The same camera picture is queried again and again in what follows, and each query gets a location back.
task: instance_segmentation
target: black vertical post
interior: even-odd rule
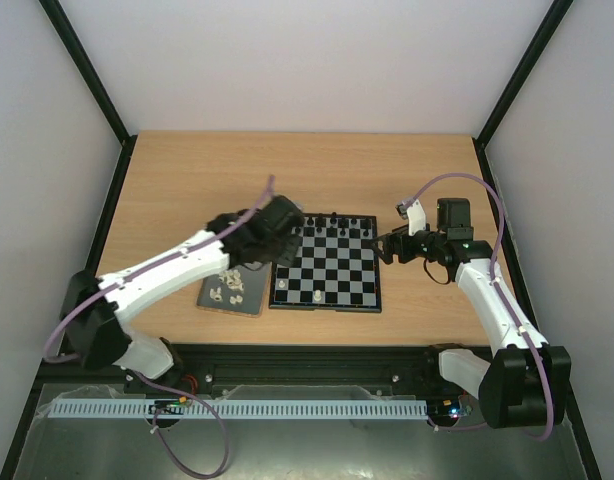
[[[89,87],[89,90],[96,99],[98,106],[103,111],[105,118],[107,118],[109,126],[116,134],[120,144],[124,144],[129,140],[129,132],[120,119],[116,107],[114,107],[114,104],[111,102],[100,77],[98,77],[96,70],[94,70],[94,66],[91,64],[83,45],[80,43],[74,28],[71,26],[63,7],[58,0],[39,1],[45,9],[49,20],[54,25],[60,39],[63,41],[69,55],[76,64],[76,67],[80,71],[85,83]]]
[[[507,86],[505,90],[503,90],[502,95],[498,99],[496,106],[492,110],[485,126],[483,127],[480,135],[476,139],[478,146],[481,148],[485,148],[491,137],[494,136],[494,132],[502,122],[503,117],[511,107],[511,104],[514,102],[516,95],[520,92],[520,89],[529,77],[534,65],[540,58],[540,55],[545,50],[545,47],[549,43],[552,35],[558,28],[561,20],[569,10],[569,7],[573,3],[574,0],[554,0],[545,15],[540,27],[536,31],[534,38],[532,38],[531,43],[525,50],[525,54],[523,58],[520,59],[520,63],[514,70],[513,75],[507,82]]]

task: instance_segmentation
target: black square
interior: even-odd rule
[[[363,304],[363,294],[362,293],[352,293],[350,294],[351,304],[352,305],[362,305]]]

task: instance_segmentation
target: transparent plastic sheet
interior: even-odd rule
[[[141,398],[121,392],[121,385],[47,385],[14,478],[189,478],[169,461],[144,420],[47,417],[57,398]],[[241,386],[224,398],[390,400],[348,386]],[[225,480],[584,478],[568,425],[543,444],[513,430],[434,433],[422,421],[233,420],[228,427],[233,456]],[[211,471],[222,456],[219,428],[211,420],[182,420],[166,437],[195,470]]]

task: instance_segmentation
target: chessboard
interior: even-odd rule
[[[376,217],[305,214],[291,267],[272,264],[269,308],[380,312]]]

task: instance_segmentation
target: black metal frame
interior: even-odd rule
[[[57,0],[39,1],[123,147],[86,263],[86,268],[93,271],[96,270],[103,252],[137,137],[131,136],[125,128],[60,3]],[[485,148],[572,3],[573,0],[554,0],[483,130],[478,138],[473,140],[482,177],[494,188],[495,183]],[[490,203],[493,215],[497,218],[498,212],[495,211],[495,205],[493,202]],[[532,323],[535,324],[535,315],[520,270],[515,247],[507,231],[503,236],[503,251],[518,302]],[[432,360],[429,356],[429,349],[425,347],[334,348],[177,345],[176,349],[186,362],[202,366],[207,373],[212,374],[212,385],[204,386],[206,393],[220,393],[222,388],[229,388],[242,383],[317,383],[319,385],[362,385],[370,391],[384,389],[386,393],[397,395],[418,394],[430,400],[456,394],[451,384],[439,388],[438,385],[432,385],[426,381],[425,369]],[[473,347],[472,349],[483,358],[488,358],[490,355],[488,348]],[[393,382],[394,375],[398,376],[398,382]],[[25,436],[31,425],[44,384],[118,384],[124,382],[124,373],[115,367],[97,372],[87,372],[83,371],[78,365],[41,364],[0,479],[10,479],[14,475]],[[601,478],[600,471],[571,387],[567,400],[567,414],[573,424],[574,435],[587,476],[591,480],[599,480]]]

